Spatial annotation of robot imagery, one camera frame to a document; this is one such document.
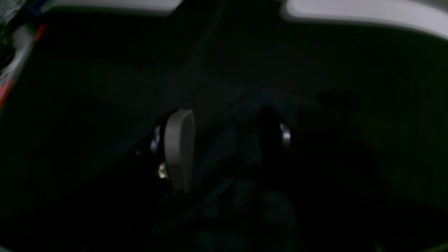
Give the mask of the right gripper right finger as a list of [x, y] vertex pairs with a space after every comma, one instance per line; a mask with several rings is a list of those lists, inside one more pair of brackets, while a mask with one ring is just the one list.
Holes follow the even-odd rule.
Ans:
[[273, 108], [259, 112], [259, 143], [263, 173], [268, 182], [279, 182], [283, 168], [283, 155], [290, 147], [291, 132], [286, 118]]

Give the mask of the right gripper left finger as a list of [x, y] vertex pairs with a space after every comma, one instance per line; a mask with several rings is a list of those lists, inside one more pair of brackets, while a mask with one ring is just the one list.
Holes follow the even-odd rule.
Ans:
[[152, 131], [150, 151], [156, 159], [155, 175], [170, 183], [176, 193], [187, 193], [191, 189], [195, 134], [193, 110], [164, 114]]

